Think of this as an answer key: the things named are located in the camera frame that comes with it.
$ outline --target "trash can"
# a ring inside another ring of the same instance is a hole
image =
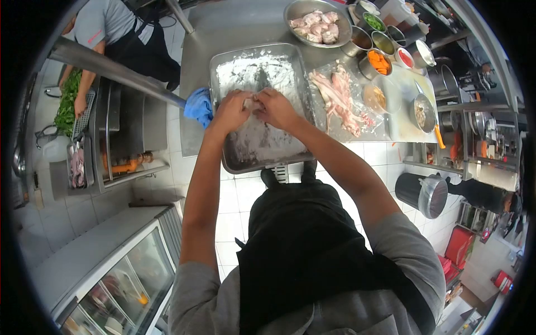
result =
[[[446,181],[437,175],[402,173],[394,186],[397,198],[421,212],[428,219],[437,218],[449,195]]]

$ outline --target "drain grate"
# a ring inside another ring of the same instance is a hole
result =
[[[271,168],[280,184],[288,184],[288,169],[286,165]]]

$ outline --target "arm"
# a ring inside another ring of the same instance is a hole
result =
[[[98,52],[99,54],[104,54],[104,46],[105,42],[104,40],[97,43],[95,47],[93,47],[93,50]],[[78,86],[78,94],[75,99],[75,115],[76,118],[78,118],[84,110],[86,110],[87,102],[86,102],[86,94],[90,90],[91,84],[93,84],[93,81],[95,80],[96,74],[93,72],[89,72],[87,70],[82,71],[82,79],[80,80],[80,86]]]
[[[380,177],[364,160],[296,114],[281,93],[264,89],[258,98],[266,107],[266,113],[259,113],[257,117],[289,132],[313,153],[354,200],[366,230],[383,218],[401,212]]]
[[[184,206],[179,265],[194,261],[218,270],[214,239],[222,148],[227,134],[248,119],[249,112],[243,110],[242,106],[244,99],[250,95],[240,90],[229,93],[205,131]]]
[[[59,85],[58,85],[61,90],[63,90],[63,84],[65,83],[69,75],[71,74],[72,68],[73,66],[69,64],[67,64],[67,66],[65,67],[65,71],[63,71],[62,78],[59,80]]]

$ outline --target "red sauce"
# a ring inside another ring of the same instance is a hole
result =
[[[404,54],[404,52],[402,50],[398,51],[398,55],[400,56],[400,59],[402,59],[404,64],[406,64],[410,68],[413,67],[413,62],[411,61],[411,58],[409,58],[406,54]]]

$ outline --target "flour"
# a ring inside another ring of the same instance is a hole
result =
[[[236,89],[259,92],[271,87],[281,92],[296,112],[303,116],[295,72],[288,56],[273,56],[262,50],[256,55],[243,53],[216,68],[220,96]],[[305,146],[287,132],[277,129],[250,115],[248,120],[230,134],[235,153],[241,162],[256,160],[279,162],[306,151]]]

